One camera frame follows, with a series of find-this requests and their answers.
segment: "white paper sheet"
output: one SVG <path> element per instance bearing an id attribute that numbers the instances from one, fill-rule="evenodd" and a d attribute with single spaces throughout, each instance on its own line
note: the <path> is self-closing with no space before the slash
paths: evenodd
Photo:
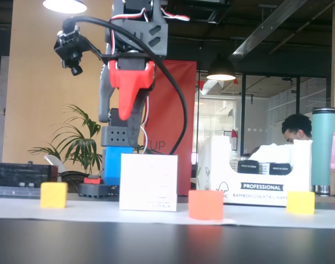
<path id="1" fill-rule="evenodd" d="M 216 222 L 189 218 L 187 203 L 179 203 L 177 212 L 142 212 L 120 211 L 118 202 L 68 201 L 65 209 L 50 209 L 41 208 L 39 200 L 0 198 L 0 218 L 335 229 L 335 210 L 315 210 L 312 216 L 300 216 L 286 213 L 285 208 L 225 205 L 224 220 Z"/>
<path id="2" fill-rule="evenodd" d="M 164 224 L 234 224 L 198 221 L 188 217 L 188 204 L 179 203 L 177 212 L 120 211 L 118 202 L 67 201 L 67 208 L 41 208 L 39 200 L 0 198 L 0 218 L 43 219 L 77 222 L 164 223 Z"/>

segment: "black table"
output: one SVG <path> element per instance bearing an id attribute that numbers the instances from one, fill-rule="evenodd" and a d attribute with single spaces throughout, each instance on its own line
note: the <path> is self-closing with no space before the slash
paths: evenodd
<path id="1" fill-rule="evenodd" d="M 335 263 L 335 230 L 0 219 L 8 263 Z"/>

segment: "yellow cube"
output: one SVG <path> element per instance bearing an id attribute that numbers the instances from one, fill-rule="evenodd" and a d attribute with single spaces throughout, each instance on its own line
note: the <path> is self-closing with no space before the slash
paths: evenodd
<path id="1" fill-rule="evenodd" d="M 65 208 L 67 191 L 67 183 L 42 183 L 40 187 L 40 206 Z"/>
<path id="2" fill-rule="evenodd" d="M 310 191 L 289 191 L 287 193 L 287 212 L 300 215 L 313 215 L 315 193 Z"/>

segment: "orange cube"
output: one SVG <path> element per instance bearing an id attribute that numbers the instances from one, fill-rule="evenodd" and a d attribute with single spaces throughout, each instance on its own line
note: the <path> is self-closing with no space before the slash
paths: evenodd
<path id="1" fill-rule="evenodd" d="M 190 218 L 198 220 L 222 220 L 223 192 L 190 190 L 188 207 Z"/>

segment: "teal thermos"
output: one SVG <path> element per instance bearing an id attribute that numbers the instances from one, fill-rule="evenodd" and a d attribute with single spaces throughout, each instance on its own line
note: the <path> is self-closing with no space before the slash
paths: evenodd
<path id="1" fill-rule="evenodd" d="M 311 182 L 319 195 L 330 194 L 330 162 L 335 132 L 335 108 L 314 108 L 312 112 Z"/>

